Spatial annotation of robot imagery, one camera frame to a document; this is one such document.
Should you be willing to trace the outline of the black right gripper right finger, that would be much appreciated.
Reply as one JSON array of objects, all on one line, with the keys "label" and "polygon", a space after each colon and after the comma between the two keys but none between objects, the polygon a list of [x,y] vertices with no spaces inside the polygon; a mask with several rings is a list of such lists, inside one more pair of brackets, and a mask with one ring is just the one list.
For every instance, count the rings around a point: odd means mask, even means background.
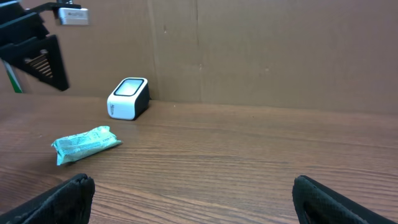
[{"label": "black right gripper right finger", "polygon": [[300,224],[396,224],[306,175],[295,178],[292,197]]}]

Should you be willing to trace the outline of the mint green wipes packet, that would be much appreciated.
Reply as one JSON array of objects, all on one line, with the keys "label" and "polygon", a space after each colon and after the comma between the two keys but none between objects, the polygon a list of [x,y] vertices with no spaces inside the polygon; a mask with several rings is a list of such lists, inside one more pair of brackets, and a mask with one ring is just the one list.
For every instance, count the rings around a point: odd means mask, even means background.
[{"label": "mint green wipes packet", "polygon": [[52,146],[57,152],[57,165],[76,162],[122,143],[109,126],[56,139]]}]

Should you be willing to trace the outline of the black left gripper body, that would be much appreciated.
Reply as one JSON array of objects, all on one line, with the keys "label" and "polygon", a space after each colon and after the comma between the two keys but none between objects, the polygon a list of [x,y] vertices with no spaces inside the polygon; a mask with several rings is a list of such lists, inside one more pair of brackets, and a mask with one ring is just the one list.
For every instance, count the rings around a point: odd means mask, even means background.
[{"label": "black left gripper body", "polygon": [[1,1],[1,60],[60,91],[69,89],[56,35],[51,35],[40,13],[58,19],[61,7],[81,9],[72,1],[46,2],[24,9],[19,1]]}]

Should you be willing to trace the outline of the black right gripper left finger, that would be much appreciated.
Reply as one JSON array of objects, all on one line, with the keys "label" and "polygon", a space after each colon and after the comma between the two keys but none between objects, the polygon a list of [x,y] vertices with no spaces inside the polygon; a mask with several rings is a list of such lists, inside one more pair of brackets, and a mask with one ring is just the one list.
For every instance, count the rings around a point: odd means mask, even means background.
[{"label": "black right gripper left finger", "polygon": [[62,184],[1,215],[5,224],[87,224],[95,182],[77,174]]}]

